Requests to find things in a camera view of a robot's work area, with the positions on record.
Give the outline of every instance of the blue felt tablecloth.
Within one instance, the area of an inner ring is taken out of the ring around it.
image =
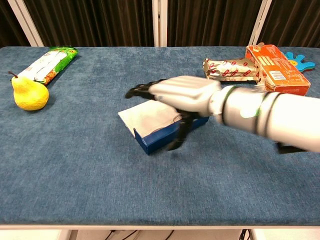
[[[203,77],[204,58],[241,58],[245,47],[78,49],[37,112],[15,105],[7,72],[48,48],[0,49],[0,224],[320,225],[320,154],[277,155],[211,117],[181,148],[148,156],[117,115],[145,101],[125,99],[129,88]],[[316,63],[304,75],[320,98],[320,50],[280,49]]]

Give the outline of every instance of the orange box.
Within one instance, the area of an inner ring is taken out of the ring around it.
[[[257,84],[265,85],[269,92],[306,95],[310,82],[293,66],[274,45],[249,45],[245,57],[259,68]]]

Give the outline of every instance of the white robotic forearm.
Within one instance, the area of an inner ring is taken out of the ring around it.
[[[181,114],[170,150],[183,144],[193,119],[215,116],[221,124],[275,141],[279,152],[320,152],[318,98],[236,86],[222,89],[219,81],[194,76],[140,84],[125,97],[133,96],[160,101]]]

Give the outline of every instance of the brown curtain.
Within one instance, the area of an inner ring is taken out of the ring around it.
[[[262,0],[168,0],[168,46],[247,46]]]
[[[45,46],[154,46],[152,0],[25,0]]]
[[[320,48],[320,0],[273,0],[258,42]]]
[[[0,15],[0,48],[7,46],[30,46],[7,0],[0,0]]]

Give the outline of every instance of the granola bar wrapper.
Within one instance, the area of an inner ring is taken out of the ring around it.
[[[71,46],[53,46],[18,76],[48,85],[75,58],[78,50]]]
[[[206,58],[203,71],[207,79],[218,81],[258,81],[259,69],[247,58],[216,61]]]

